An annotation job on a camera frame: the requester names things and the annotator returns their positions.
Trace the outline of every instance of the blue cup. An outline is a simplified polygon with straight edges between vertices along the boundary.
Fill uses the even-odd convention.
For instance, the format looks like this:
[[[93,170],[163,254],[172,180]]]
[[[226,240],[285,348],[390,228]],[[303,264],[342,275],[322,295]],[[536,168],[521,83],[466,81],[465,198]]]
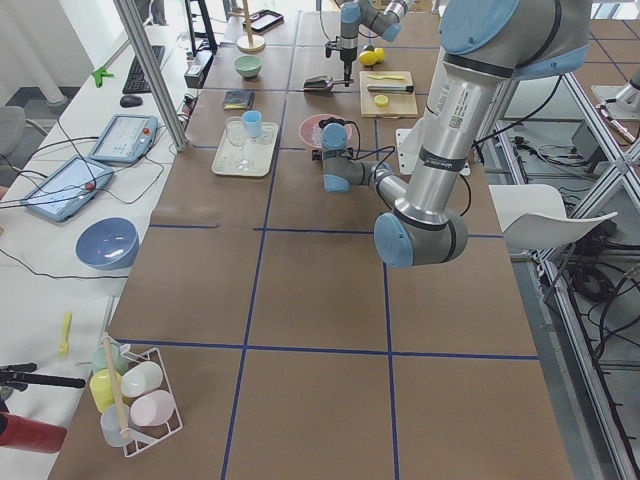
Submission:
[[[249,110],[242,114],[242,123],[251,138],[262,135],[262,114],[257,110]]]

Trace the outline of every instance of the black box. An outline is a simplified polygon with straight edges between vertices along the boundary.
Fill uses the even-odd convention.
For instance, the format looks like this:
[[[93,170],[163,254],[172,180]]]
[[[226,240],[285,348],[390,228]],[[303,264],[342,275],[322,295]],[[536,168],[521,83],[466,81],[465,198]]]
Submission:
[[[191,65],[189,65],[189,69],[184,74],[187,87],[202,88],[204,81],[207,79],[212,61],[213,53],[209,50],[201,50],[196,54]]]

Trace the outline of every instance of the wooden cutting board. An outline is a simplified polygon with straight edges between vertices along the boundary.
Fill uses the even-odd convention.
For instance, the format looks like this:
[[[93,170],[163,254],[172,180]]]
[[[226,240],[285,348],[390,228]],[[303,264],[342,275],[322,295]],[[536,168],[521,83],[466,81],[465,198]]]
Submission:
[[[376,79],[369,78],[369,75],[401,75],[404,80]],[[360,72],[360,112],[364,118],[416,118],[418,116],[418,105],[414,93],[369,92],[367,85],[413,85],[411,72],[378,70]],[[378,107],[373,102],[373,97],[380,94],[389,98],[389,104],[385,107]]]

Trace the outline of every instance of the blue bowl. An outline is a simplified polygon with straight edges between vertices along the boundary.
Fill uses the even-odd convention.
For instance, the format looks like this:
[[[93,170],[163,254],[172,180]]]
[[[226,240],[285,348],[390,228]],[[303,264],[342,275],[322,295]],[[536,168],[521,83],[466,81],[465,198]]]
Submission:
[[[76,255],[98,270],[118,270],[133,265],[139,246],[133,223],[124,218],[105,218],[82,232]]]

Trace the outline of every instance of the yellow spatula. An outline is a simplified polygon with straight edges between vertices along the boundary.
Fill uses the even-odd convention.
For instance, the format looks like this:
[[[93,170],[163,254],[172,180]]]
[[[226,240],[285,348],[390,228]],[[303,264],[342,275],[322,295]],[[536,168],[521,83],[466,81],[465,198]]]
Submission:
[[[58,358],[61,360],[67,358],[69,353],[69,330],[71,329],[71,312],[65,312],[62,317],[62,337],[60,346],[58,347]]]
[[[406,80],[404,75],[377,75],[374,73],[368,74],[367,77],[373,78],[374,80]]]

